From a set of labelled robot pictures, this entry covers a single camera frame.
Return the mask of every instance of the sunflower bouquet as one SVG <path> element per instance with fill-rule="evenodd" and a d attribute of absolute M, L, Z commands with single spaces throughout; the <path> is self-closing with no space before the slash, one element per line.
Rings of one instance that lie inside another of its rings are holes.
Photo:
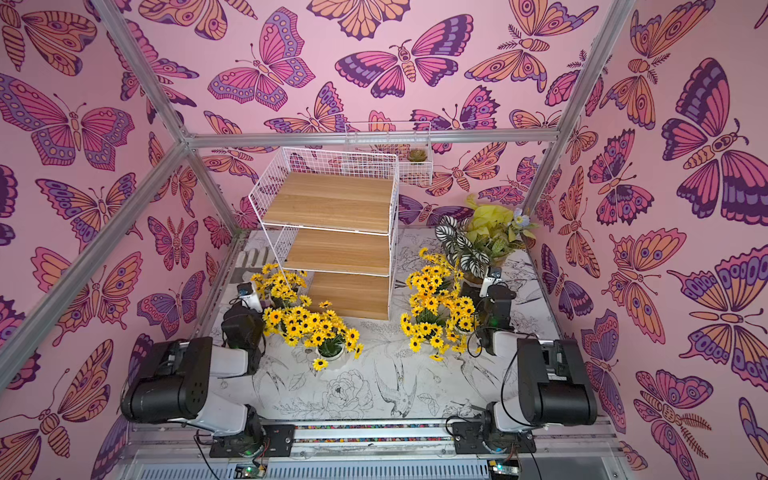
<path fill-rule="evenodd" d="M 467 337 L 475 330 L 475 304 L 468 296 L 460 296 L 463 273 L 450 264 L 445 255 L 427 253 L 419 256 L 429 264 L 408 275 L 406 285 L 415 289 L 411 296 L 411 313 L 400 317 L 402 331 L 410 338 L 411 350 L 419 352 L 423 343 L 434 348 L 429 358 L 443 360 L 448 349 L 463 353 Z"/>
<path fill-rule="evenodd" d="M 299 287 L 306 288 L 306 272 L 299 270 L 284 273 L 276 263 L 265 265 L 262 273 L 251 277 L 254 288 L 260 296 L 269 293 L 272 306 L 264 310 L 266 328 L 264 335 L 280 335 L 289 346 L 316 347 L 318 358 L 314 360 L 315 370 L 328 366 L 328 360 L 339 356 L 344 349 L 360 357 L 363 344 L 360 334 L 350 329 L 344 320 L 330 310 L 331 302 L 320 302 L 318 308 L 310 310 L 312 299 L 299 295 Z"/>

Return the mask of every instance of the bird drawing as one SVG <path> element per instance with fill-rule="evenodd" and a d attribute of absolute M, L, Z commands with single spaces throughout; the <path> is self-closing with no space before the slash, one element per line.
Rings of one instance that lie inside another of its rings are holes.
<path fill-rule="evenodd" d="M 387 403 L 392 403 L 392 412 L 390 416 L 395 418 L 400 416 L 405 418 L 411 411 L 413 406 L 413 399 L 416 397 L 416 378 L 413 379 L 413 390 L 410 394 L 407 393 L 403 382 L 405 380 L 405 369 L 400 362 L 400 368 L 397 368 L 397 363 L 392 363 L 395 366 L 395 374 L 397 376 L 397 388 L 392 389 L 388 387 L 379 376 L 379 371 L 376 370 L 376 366 L 373 367 L 373 372 L 376 374 L 376 385 L 379 387 L 379 393 Z"/>

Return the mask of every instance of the metal floor grate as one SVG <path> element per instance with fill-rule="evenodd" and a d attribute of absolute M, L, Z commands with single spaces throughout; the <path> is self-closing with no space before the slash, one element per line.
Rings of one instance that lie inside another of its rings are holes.
<path fill-rule="evenodd" d="M 402 460 L 273 463 L 267 478 L 306 480 L 481 480 L 488 478 L 484 460 Z"/>

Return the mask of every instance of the cable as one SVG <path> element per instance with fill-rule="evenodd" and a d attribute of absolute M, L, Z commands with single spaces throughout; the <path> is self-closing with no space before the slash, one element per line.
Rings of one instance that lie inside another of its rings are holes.
<path fill-rule="evenodd" d="M 208 459 L 205 458 L 205 454 L 203 453 L 203 448 L 200 447 L 200 440 L 197 439 L 197 435 L 194 435 L 193 438 L 194 438 L 194 444 L 197 445 L 197 449 L 200 450 L 200 456 L 203 457 L 203 460 L 205 461 L 205 465 L 207 465 L 208 470 L 210 470 L 210 474 L 213 475 L 216 480 L 221 480 L 221 478 L 219 478 L 219 475 L 216 475 L 216 472 L 214 472 L 214 470 L 210 467 L 210 463 L 208 463 Z"/>

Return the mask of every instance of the wooden shelf board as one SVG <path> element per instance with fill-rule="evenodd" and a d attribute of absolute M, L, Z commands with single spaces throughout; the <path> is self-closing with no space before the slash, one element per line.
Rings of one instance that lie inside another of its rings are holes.
<path fill-rule="evenodd" d="M 302 229 L 284 266 L 291 270 L 389 275 L 389 238 L 364 233 Z"/>
<path fill-rule="evenodd" d="M 340 316 L 388 320 L 387 300 L 389 277 L 350 275 L 348 273 L 315 273 L 310 286 L 313 304 L 310 310 L 324 300 L 332 303 L 330 309 Z"/>
<path fill-rule="evenodd" d="M 291 172 L 265 224 L 389 232 L 392 180 Z"/>

